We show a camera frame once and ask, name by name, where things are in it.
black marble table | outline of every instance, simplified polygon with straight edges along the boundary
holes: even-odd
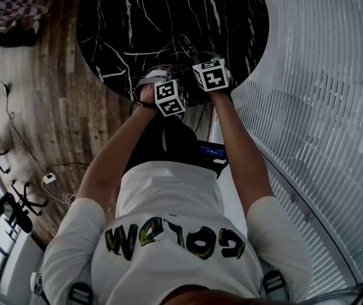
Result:
[[[192,59],[175,44],[184,34],[196,50],[220,54],[232,88],[258,64],[268,38],[265,0],[81,0],[77,39],[91,70],[106,86],[131,91],[157,65],[180,64],[188,104],[209,100],[199,89]]]

floor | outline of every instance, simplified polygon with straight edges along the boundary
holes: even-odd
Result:
[[[48,200],[42,216],[31,214],[34,237],[44,247],[69,209],[41,189],[44,171],[57,176],[46,186],[52,195],[61,199],[62,194],[76,193],[87,169],[81,164],[90,163],[126,121],[131,104],[105,89],[86,65],[76,40],[79,1],[39,0],[49,7],[49,14],[43,19],[37,43],[30,48],[0,48],[0,81],[10,86],[8,110],[15,116],[11,122],[26,145],[9,123],[0,83],[0,151],[10,150],[0,157],[0,164],[11,168],[7,175],[0,172],[0,184],[11,191],[13,179],[19,189],[30,182],[30,199]],[[191,107],[184,122],[193,129],[199,124],[197,136],[207,140],[212,113],[210,105]],[[54,166],[67,163],[76,164]]]

round table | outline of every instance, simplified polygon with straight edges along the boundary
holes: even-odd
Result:
[[[107,87],[132,99],[149,69],[178,64],[189,106],[209,96],[176,38],[184,34],[197,51],[220,54],[236,88],[263,55],[268,30],[265,0],[81,0],[77,15],[82,54]]]

white t-shirt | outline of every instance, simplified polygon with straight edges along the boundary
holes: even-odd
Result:
[[[311,283],[303,239],[274,197],[247,214],[248,239],[223,215],[216,175],[205,168],[149,162],[124,175],[116,220],[95,201],[73,202],[43,263],[51,304],[65,304],[73,283],[91,275],[96,304],[158,305],[183,285],[259,297],[258,257],[277,268],[291,300]]]

wooden floor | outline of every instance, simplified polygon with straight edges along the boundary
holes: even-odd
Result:
[[[6,113],[6,94],[0,84],[0,164],[11,173],[0,172],[1,184],[11,191],[16,179],[21,189],[30,182],[30,199],[48,200],[40,217],[31,215],[34,236],[46,246],[54,237],[69,205],[54,200],[41,189],[43,171],[57,176],[48,191],[76,193],[87,169],[104,143],[128,118],[130,101],[106,89],[86,65],[76,41],[76,17],[80,0],[39,0],[49,7],[39,39],[33,47],[0,48],[0,81],[11,91],[8,109],[12,123],[43,170],[31,158]],[[189,108],[185,123],[196,128],[203,106]],[[207,140],[212,116],[207,107],[197,131]]]

